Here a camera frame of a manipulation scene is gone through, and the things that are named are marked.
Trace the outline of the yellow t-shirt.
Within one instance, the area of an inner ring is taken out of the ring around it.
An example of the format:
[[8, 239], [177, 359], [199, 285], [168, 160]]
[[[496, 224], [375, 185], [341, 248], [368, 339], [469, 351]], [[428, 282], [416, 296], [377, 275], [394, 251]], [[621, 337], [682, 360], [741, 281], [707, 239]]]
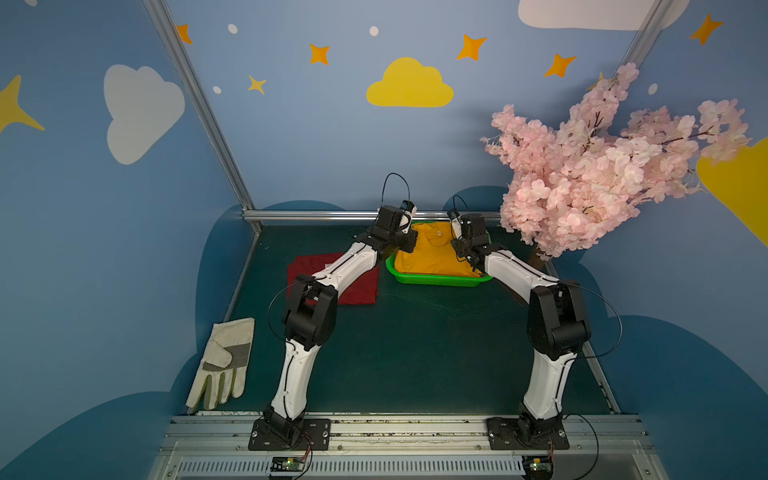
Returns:
[[457, 259], [451, 245], [453, 230], [449, 222], [416, 223], [412, 230], [418, 233], [412, 253], [399, 251], [394, 269], [402, 274], [437, 275], [481, 278], [467, 262]]

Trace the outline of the dark red t-shirt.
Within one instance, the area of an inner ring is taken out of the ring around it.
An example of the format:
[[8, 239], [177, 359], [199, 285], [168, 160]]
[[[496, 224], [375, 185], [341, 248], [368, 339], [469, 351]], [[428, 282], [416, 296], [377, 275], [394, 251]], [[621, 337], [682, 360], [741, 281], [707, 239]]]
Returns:
[[[287, 283], [292, 284], [300, 274], [311, 275], [338, 260], [342, 253], [297, 256], [287, 267]], [[340, 305], [373, 305], [378, 294], [380, 267], [361, 275], [340, 296]]]

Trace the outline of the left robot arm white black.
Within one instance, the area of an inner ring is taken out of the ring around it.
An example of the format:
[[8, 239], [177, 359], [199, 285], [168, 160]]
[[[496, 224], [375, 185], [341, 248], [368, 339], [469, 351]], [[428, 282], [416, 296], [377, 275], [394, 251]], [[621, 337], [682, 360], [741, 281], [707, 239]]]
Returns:
[[393, 252], [411, 253], [418, 233], [412, 229], [417, 207], [405, 200], [382, 205], [374, 223], [355, 237], [333, 263], [311, 275], [300, 274], [289, 288], [285, 315], [285, 359], [276, 394], [263, 413], [268, 429], [294, 444], [301, 436], [307, 391], [316, 357], [335, 329], [342, 294]]

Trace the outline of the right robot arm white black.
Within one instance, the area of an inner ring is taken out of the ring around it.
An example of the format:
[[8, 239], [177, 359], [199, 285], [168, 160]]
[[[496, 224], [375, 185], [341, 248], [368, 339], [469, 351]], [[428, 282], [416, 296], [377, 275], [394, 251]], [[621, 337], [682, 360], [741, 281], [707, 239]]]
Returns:
[[491, 242], [482, 215], [461, 214], [453, 208], [448, 216], [458, 258], [501, 282], [528, 305], [526, 332], [534, 360], [515, 430], [527, 445], [552, 439], [562, 429], [562, 397], [570, 369], [591, 337], [579, 284], [547, 275]]

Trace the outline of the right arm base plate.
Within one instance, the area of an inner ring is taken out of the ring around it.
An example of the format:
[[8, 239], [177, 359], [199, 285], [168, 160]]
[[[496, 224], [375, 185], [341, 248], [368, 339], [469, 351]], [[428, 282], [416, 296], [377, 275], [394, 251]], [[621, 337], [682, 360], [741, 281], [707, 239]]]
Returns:
[[534, 419], [528, 414], [520, 417], [491, 417], [486, 420], [487, 435], [492, 450], [568, 450], [569, 440], [562, 417]]

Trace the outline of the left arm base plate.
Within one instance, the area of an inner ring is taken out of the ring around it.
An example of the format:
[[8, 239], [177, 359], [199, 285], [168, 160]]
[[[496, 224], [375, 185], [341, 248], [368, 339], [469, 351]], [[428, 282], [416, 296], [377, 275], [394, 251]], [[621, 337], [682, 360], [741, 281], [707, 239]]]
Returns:
[[254, 422], [247, 444], [249, 451], [298, 451], [311, 447], [313, 451], [329, 448], [331, 421], [303, 419], [286, 422], [276, 418]]

